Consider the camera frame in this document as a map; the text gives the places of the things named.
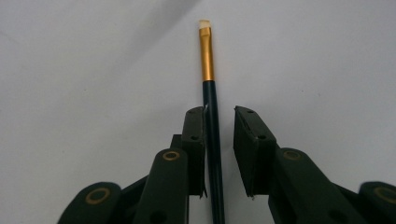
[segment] white backdrop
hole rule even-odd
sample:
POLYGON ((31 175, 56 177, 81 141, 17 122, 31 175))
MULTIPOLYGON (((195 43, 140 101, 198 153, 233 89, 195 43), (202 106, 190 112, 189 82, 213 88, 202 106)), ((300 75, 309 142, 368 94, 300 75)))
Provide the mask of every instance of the white backdrop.
MULTIPOLYGON (((0 223, 55 223, 90 184, 149 173, 202 104, 200 19, 212 23, 227 223, 274 222, 242 185, 236 105, 331 181, 396 185, 394 1, 4 0, 0 223)), ((190 223, 210 216, 191 197, 190 223)))

